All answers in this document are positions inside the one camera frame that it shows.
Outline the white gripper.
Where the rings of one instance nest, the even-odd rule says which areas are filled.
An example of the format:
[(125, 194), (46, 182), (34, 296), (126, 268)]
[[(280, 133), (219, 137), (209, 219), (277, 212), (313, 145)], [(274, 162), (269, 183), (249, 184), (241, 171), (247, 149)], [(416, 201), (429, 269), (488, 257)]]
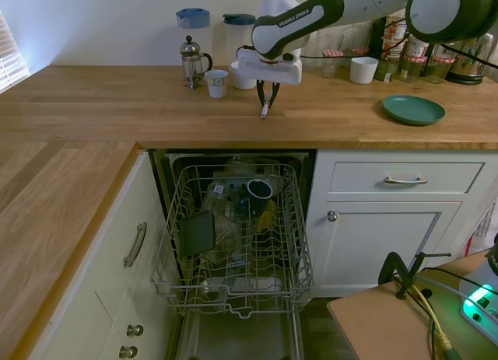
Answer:
[[(261, 105), (271, 106), (279, 92), (280, 84), (298, 86), (303, 75), (301, 49), (285, 53), (276, 59), (263, 58), (257, 51), (242, 48), (237, 52), (237, 74), (257, 80), (257, 93)], [(267, 96), (265, 82), (272, 82), (271, 91)]]

